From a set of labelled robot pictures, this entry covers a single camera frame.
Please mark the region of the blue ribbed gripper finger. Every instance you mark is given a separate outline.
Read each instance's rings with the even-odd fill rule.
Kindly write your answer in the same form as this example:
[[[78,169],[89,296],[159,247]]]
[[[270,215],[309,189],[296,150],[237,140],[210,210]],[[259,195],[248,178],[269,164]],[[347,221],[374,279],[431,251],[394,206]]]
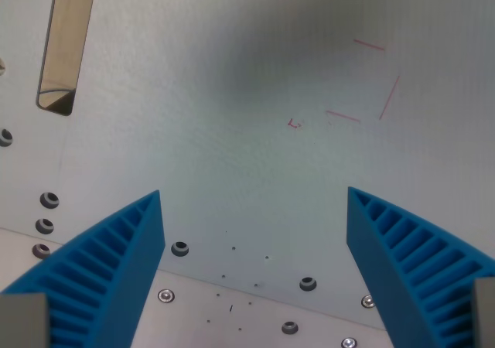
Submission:
[[[473,347],[474,281],[494,259],[362,190],[347,196],[346,243],[395,347]]]
[[[47,297],[52,347],[129,347],[165,245],[154,191],[74,237],[3,292]]]

